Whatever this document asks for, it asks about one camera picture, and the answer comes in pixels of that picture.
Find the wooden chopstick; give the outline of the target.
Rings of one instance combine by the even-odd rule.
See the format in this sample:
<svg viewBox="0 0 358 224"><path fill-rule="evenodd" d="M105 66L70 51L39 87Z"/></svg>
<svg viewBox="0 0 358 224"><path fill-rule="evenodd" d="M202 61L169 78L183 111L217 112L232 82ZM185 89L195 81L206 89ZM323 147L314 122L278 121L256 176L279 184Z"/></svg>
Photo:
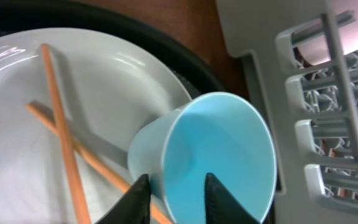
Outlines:
<svg viewBox="0 0 358 224"><path fill-rule="evenodd" d="M40 109L38 109L35 103L30 103L26 108L38 118L52 133L58 136L58 130L55 127L54 120L44 114ZM122 192L126 193L130 184L123 179L118 173L113 171L105 163L96 157L89 149L87 149L79 140L72 138L74 150L98 173L100 173L105 179L107 179L111 184L117 187ZM157 208L153 203L150 204L151 216L163 224L172 224L172 222Z"/></svg>
<svg viewBox="0 0 358 224"><path fill-rule="evenodd" d="M42 44L40 49L44 61L45 74L47 77L48 89L52 101L55 127L60 139L62 157L70 187L71 198L75 209L76 219L80 224L91 224L85 192L76 163L75 152L73 150L73 141L65 119L64 109L60 98L57 80L55 78L55 72L53 69L49 47L46 44Z"/></svg>

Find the blue cup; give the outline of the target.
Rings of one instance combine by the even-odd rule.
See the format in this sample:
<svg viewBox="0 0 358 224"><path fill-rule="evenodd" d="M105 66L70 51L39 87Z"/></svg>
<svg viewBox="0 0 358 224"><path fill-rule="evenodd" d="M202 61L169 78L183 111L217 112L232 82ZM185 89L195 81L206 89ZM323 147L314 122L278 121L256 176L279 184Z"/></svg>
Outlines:
<svg viewBox="0 0 358 224"><path fill-rule="evenodd" d="M277 182L273 139L260 113L226 92L201 95L144 126L127 156L133 178L148 174L174 223L204 223L204 180L214 174L256 220Z"/></svg>

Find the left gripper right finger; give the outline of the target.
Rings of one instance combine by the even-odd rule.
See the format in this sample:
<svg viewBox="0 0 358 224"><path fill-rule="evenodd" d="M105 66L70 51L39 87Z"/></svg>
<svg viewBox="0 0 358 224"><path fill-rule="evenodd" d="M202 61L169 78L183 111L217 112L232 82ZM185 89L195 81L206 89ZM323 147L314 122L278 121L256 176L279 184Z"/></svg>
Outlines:
<svg viewBox="0 0 358 224"><path fill-rule="evenodd" d="M206 224L260 224L213 174L204 181Z"/></svg>

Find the grey plate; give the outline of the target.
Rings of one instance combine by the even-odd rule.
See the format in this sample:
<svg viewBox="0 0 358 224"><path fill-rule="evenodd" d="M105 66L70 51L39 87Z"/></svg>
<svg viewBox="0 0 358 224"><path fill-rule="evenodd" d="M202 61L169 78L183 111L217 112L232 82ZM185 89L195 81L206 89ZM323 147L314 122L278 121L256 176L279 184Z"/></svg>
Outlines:
<svg viewBox="0 0 358 224"><path fill-rule="evenodd" d="M1 37L0 223L76 222L59 138L26 108L52 112L42 44L71 133L127 181L136 132L190 100L162 62L115 36L39 29Z"/></svg>

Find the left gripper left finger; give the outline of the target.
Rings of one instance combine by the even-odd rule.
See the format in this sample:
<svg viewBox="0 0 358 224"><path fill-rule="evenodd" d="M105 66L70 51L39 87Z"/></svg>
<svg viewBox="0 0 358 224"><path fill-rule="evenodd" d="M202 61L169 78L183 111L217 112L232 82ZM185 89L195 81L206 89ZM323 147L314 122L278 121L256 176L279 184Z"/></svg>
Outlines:
<svg viewBox="0 0 358 224"><path fill-rule="evenodd" d="M150 199L149 175L142 174L96 224L149 224Z"/></svg>

